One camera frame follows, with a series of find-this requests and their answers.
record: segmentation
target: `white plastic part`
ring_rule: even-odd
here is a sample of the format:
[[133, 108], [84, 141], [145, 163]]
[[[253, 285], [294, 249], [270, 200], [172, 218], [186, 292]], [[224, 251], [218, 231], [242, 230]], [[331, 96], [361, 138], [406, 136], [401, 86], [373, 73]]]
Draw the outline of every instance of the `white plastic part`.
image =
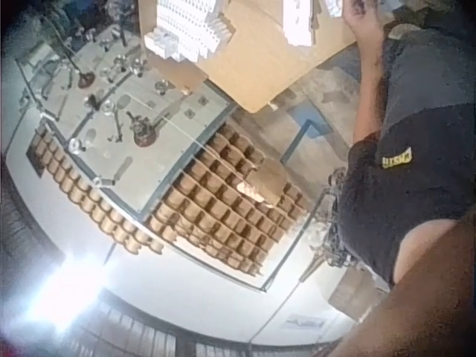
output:
[[283, 0], [283, 31], [293, 46], [314, 45], [312, 0]]
[[217, 52], [231, 38], [218, 17], [225, 0], [158, 0], [157, 28], [145, 45], [163, 58], [198, 62]]

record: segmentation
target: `cardboard box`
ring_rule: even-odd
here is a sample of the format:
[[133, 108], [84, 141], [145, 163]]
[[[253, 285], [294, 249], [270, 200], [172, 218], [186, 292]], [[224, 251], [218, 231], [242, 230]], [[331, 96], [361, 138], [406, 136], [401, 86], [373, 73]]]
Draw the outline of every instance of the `cardboard box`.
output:
[[376, 288], [368, 271], [348, 268], [330, 296], [329, 304], [353, 320], [359, 321], [385, 296], [387, 293]]

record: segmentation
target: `screw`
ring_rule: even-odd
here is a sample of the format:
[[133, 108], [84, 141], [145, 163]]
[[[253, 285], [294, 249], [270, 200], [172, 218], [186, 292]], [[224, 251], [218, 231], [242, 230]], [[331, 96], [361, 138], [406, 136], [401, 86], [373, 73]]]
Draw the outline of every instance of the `screw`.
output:
[[187, 109], [184, 114], [189, 119], [192, 119], [195, 116], [195, 112], [191, 109]]

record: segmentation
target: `metal tool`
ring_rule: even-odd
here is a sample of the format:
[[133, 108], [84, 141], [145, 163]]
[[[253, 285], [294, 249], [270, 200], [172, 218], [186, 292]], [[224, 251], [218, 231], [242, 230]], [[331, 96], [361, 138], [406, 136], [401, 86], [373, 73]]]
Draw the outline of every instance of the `metal tool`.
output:
[[116, 137], [115, 142], [116, 143], [122, 143], [123, 140], [123, 135], [122, 135], [122, 124], [119, 122], [119, 116], [118, 116], [118, 109], [116, 105], [110, 101], [107, 100], [104, 102], [104, 104], [101, 106], [101, 111], [108, 116], [114, 116], [114, 122], [116, 126], [116, 131], [118, 132], [118, 136]]

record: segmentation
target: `white sticker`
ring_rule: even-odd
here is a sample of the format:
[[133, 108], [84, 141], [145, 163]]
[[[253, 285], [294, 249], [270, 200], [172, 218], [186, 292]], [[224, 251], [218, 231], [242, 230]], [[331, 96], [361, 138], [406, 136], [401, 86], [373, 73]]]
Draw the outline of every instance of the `white sticker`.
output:
[[320, 330], [324, 327], [327, 320], [323, 318], [313, 318], [309, 316], [302, 316], [302, 315], [290, 315], [284, 325], [284, 329], [312, 329], [312, 330]]

